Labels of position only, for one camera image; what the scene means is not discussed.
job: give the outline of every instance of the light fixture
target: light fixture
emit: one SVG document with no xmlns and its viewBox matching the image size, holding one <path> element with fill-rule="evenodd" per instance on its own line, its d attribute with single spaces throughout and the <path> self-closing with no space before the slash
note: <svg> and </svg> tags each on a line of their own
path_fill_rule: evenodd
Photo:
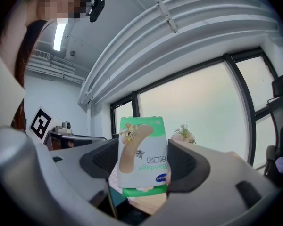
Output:
<svg viewBox="0 0 283 226">
<path fill-rule="evenodd" d="M 65 27 L 66 27 L 66 24 L 58 24 L 57 25 L 55 40 L 53 42 L 53 49 L 56 50 L 56 51 L 60 51 L 62 37 L 63 37 Z"/>
</svg>

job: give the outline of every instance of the window frame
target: window frame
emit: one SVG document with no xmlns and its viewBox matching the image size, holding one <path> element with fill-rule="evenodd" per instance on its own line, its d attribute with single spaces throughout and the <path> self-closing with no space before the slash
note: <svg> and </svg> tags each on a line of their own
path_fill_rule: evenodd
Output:
<svg viewBox="0 0 283 226">
<path fill-rule="evenodd" d="M 246 81 L 242 73 L 240 72 L 237 66 L 237 63 L 248 60 L 248 59 L 256 58 L 256 57 L 263 58 L 273 79 L 278 78 L 275 68 L 273 67 L 271 61 L 269 60 L 269 58 L 267 57 L 263 49 L 261 47 L 257 47 L 257 48 L 247 49 L 247 50 L 234 52 L 230 54 L 225 53 L 220 57 L 210 59 L 208 61 L 199 63 L 197 65 L 192 65 L 188 68 L 185 68 L 171 75 L 168 75 L 145 87 L 140 88 L 137 91 L 132 91 L 132 93 L 130 93 L 129 95 L 111 104 L 112 138 L 118 138 L 118 134 L 116 134 L 116 126 L 115 126 L 115 109 L 116 108 L 132 101 L 133 117 L 140 117 L 139 104 L 138 104 L 138 98 L 137 98 L 138 94 L 146 92 L 162 84 L 168 83 L 172 80 L 178 79 L 187 74 L 196 72 L 198 70 L 207 68 L 209 66 L 213 66 L 221 62 L 225 62 L 231 71 L 232 77 L 235 79 L 238 89 L 240 90 L 240 96 L 244 102 L 244 108 L 246 109 L 246 116 L 248 119 L 248 130 L 249 130 L 249 148 L 248 148 L 249 153 L 248 153 L 247 162 L 252 166 L 254 163 L 255 151 L 256 151 L 256 121 L 260 120 L 261 118 L 267 116 L 270 113 L 269 113 L 267 105 L 264 108 L 258 111 L 255 111 L 255 107 L 254 107 L 254 104 L 252 102 L 251 95 L 250 95 L 250 90 L 246 84 Z"/>
<path fill-rule="evenodd" d="M 133 117 L 140 117 L 140 110 L 138 106 L 138 99 L 137 99 L 137 93 L 136 91 L 132 91 L 131 94 L 121 98 L 120 100 L 117 100 L 114 103 L 110 104 L 110 117 L 111 117 L 111 134 L 112 138 L 118 138 L 116 125 L 115 125 L 115 109 L 118 107 L 125 105 L 132 101 L 132 113 Z"/>
</svg>

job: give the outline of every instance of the white wall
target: white wall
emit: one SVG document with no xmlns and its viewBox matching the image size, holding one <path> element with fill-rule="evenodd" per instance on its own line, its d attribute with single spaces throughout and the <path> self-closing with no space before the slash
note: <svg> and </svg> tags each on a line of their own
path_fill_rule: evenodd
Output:
<svg viewBox="0 0 283 226">
<path fill-rule="evenodd" d="M 91 107 L 91 134 L 95 137 L 111 139 L 110 103 L 96 104 Z"/>
<path fill-rule="evenodd" d="M 27 128 L 42 106 L 62 121 L 70 122 L 74 134 L 87 135 L 86 106 L 77 104 L 80 85 L 59 78 L 50 81 L 25 75 L 24 88 Z"/>
</svg>

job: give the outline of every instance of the blue logo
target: blue logo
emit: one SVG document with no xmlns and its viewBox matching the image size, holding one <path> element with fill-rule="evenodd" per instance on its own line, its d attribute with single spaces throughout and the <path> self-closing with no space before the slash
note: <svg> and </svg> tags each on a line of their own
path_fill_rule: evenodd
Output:
<svg viewBox="0 0 283 226">
<path fill-rule="evenodd" d="M 166 180 L 166 173 L 159 175 L 156 177 L 157 182 L 164 182 Z"/>
</svg>

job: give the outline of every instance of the white ceiling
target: white ceiling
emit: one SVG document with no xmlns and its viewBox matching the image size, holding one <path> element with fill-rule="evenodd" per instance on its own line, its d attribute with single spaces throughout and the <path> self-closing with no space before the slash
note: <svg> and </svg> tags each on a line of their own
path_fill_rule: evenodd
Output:
<svg viewBox="0 0 283 226">
<path fill-rule="evenodd" d="M 84 67 L 85 70 L 77 69 L 76 74 L 87 77 L 110 41 L 153 5 L 153 0 L 106 0 L 105 8 L 95 23 L 90 23 L 86 17 L 66 26 L 60 52 L 53 50 L 55 23 L 44 30 L 36 48 Z M 71 57 L 70 51 L 75 51 L 76 57 Z"/>
</svg>

